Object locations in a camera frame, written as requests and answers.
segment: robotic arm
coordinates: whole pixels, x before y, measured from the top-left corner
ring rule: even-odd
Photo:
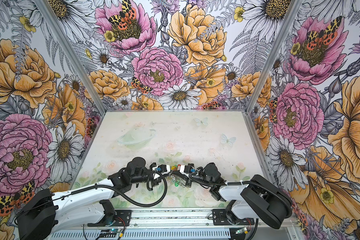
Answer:
[[[214,163],[197,169],[193,164],[182,165],[171,171],[169,165],[155,163],[147,169],[145,160],[135,157],[125,168],[95,184],[65,192],[39,191],[16,215],[20,239],[42,240],[51,233],[87,223],[111,225],[117,216],[109,199],[118,195],[138,207],[157,205],[167,193],[165,176],[169,174],[184,179],[186,187],[191,187],[192,182],[210,187],[209,192],[217,201],[230,201],[226,218],[231,224],[244,218],[260,218],[278,229],[283,219],[292,214],[291,199],[260,175],[250,181],[226,182]],[[146,183],[147,189],[152,190],[161,180],[164,193],[154,203],[141,204],[124,194],[133,184]]]

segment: orange flower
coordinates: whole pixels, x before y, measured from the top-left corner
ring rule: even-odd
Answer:
[[[76,124],[76,130],[84,136],[86,128],[86,119],[84,105],[77,98],[68,84],[64,89],[59,88],[58,97],[47,98],[45,107],[42,110],[44,123],[52,126],[62,126],[63,130],[69,122]]]
[[[127,81],[121,79],[111,71],[93,71],[89,74],[89,78],[101,99],[107,96],[116,100],[117,98],[130,94]],[[84,94],[87,98],[91,98],[87,89],[84,91]]]
[[[43,57],[35,49],[28,46],[24,67],[16,79],[16,63],[11,40],[0,40],[0,104],[5,103],[11,94],[22,96],[31,104],[31,108],[38,108],[45,98],[56,93],[55,74],[44,62]]]
[[[317,221],[324,217],[324,226],[333,228],[341,223],[343,218],[349,218],[350,225],[346,233],[357,228],[356,220],[360,220],[360,202],[354,195],[348,182],[341,181],[344,171],[340,162],[336,162],[328,150],[323,147],[310,146],[308,160],[303,173],[308,179],[305,189],[298,186],[298,190],[290,192],[298,207],[306,214],[310,214]],[[328,166],[323,160],[330,161]]]
[[[242,75],[238,81],[240,84],[232,86],[232,97],[245,98],[246,96],[251,96],[254,90],[254,87],[259,80],[260,72],[255,72],[254,74]],[[268,100],[271,97],[271,77],[268,76],[264,84],[264,87],[261,89],[261,93],[257,102],[262,108],[267,105]]]
[[[188,63],[212,66],[224,55],[227,33],[223,27],[208,36],[200,36],[214,22],[215,17],[206,15],[197,5],[188,4],[185,17],[178,11],[172,15],[168,34],[176,40],[173,45],[184,46],[188,51]]]
[[[8,226],[6,223],[0,226],[0,240],[13,240],[14,239],[14,227]]]
[[[210,68],[202,65],[196,67],[190,67],[186,73],[188,81],[197,81],[193,89],[201,89],[201,95],[197,96],[199,99],[199,105],[209,103],[216,96],[224,90],[224,83],[228,83],[228,78],[225,75],[225,68],[217,70],[216,68]]]
[[[341,169],[347,178],[360,184],[360,76],[343,84],[342,100],[342,106],[334,104],[345,116],[343,126],[335,135],[328,135],[328,143],[341,158]]]
[[[256,129],[257,136],[260,139],[261,146],[265,151],[268,148],[270,130],[268,126],[268,118],[260,117],[254,120],[254,128]]]
[[[147,96],[142,95],[141,98],[137,98],[136,100],[139,103],[139,106],[141,106],[144,109],[149,109],[149,110],[163,109],[161,104],[154,98],[148,98]]]
[[[48,187],[51,192],[65,192],[69,190],[69,183],[67,182],[57,182]]]

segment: wall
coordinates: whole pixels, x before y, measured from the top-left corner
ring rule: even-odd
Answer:
[[[69,187],[100,117],[29,0],[0,0],[0,239],[41,189]]]
[[[304,237],[360,240],[360,0],[303,7],[251,116]]]
[[[241,109],[290,0],[50,3],[108,108]]]

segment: metal spring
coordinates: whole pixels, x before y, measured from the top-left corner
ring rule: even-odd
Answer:
[[[185,187],[185,184],[183,184],[183,182],[181,180],[179,180],[174,174],[170,173],[169,177],[172,179],[172,181],[174,183],[177,183],[178,185],[180,185],[181,187]]]

